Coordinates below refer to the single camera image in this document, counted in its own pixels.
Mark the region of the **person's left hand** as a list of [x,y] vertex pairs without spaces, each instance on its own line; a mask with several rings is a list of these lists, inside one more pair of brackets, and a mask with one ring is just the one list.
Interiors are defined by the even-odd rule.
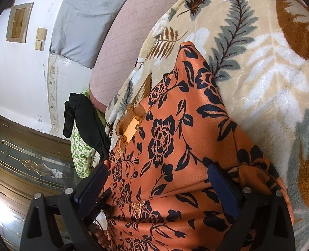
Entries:
[[98,242],[101,247],[106,249],[110,247],[110,242],[108,241],[104,230],[102,230],[99,225],[92,223],[89,226],[89,233],[95,238],[96,242]]

